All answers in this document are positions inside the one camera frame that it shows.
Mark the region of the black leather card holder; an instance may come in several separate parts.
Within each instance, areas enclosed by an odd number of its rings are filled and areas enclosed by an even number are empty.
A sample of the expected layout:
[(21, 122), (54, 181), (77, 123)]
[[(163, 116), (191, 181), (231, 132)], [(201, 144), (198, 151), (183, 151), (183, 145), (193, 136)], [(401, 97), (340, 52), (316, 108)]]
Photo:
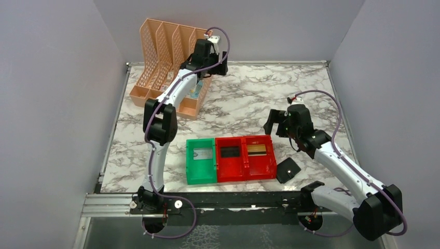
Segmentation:
[(289, 157), (277, 164), (276, 179), (280, 184), (285, 184), (293, 179), (300, 171), (301, 168), (299, 165)]

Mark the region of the red plastic bin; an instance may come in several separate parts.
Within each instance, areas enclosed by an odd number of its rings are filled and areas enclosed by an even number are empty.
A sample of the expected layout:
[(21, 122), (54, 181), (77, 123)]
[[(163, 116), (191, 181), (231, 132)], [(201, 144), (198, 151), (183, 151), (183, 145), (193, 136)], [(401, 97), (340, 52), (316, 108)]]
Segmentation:
[[(239, 182), (245, 180), (246, 166), (243, 141), (242, 136), (215, 138), (217, 181), (219, 183)], [(238, 146), (240, 148), (241, 156), (221, 158), (220, 148), (229, 146)]]
[(246, 146), (251, 144), (265, 144), (267, 154), (265, 156), (248, 156), (247, 148), (247, 165), (249, 169), (246, 171), (246, 180), (266, 180), (274, 179), (277, 173), (277, 162), (274, 155), (272, 139), (270, 135), (245, 136)]

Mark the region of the green plastic bin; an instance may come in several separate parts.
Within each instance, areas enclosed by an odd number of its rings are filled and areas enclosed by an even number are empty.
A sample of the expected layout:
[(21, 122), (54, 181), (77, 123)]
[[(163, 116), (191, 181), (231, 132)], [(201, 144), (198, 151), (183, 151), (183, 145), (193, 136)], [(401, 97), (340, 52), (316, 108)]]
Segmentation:
[[(194, 148), (210, 148), (213, 158), (194, 160)], [(215, 139), (192, 139), (186, 141), (186, 179), (188, 185), (217, 183)]]

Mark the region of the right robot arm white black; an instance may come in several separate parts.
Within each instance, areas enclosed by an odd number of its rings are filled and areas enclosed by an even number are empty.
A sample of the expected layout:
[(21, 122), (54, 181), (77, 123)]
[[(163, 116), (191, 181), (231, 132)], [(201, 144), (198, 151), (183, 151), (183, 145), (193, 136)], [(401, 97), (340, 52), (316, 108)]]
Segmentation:
[(309, 110), (303, 104), (290, 105), (287, 110), (271, 109), (263, 128), (266, 135), (278, 125), (276, 135), (294, 141), (298, 151), (330, 170), (349, 191), (349, 195), (315, 181), (300, 190), (299, 205), (306, 211), (329, 209), (350, 220), (365, 239), (374, 241), (392, 229), (403, 225), (401, 190), (395, 185), (384, 185), (368, 175), (347, 157), (327, 132), (314, 128)]

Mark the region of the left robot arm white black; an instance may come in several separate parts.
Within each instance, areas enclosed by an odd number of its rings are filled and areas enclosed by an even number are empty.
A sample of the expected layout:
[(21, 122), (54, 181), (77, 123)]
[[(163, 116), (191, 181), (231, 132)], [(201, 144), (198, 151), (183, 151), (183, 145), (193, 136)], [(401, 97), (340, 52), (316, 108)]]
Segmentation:
[(137, 205), (151, 213), (163, 206), (163, 170), (167, 150), (177, 133), (176, 109), (206, 74), (226, 75), (227, 51), (221, 52), (220, 37), (198, 39), (193, 53), (184, 61), (164, 93), (144, 105), (144, 139), (151, 146), (144, 180), (137, 191)]

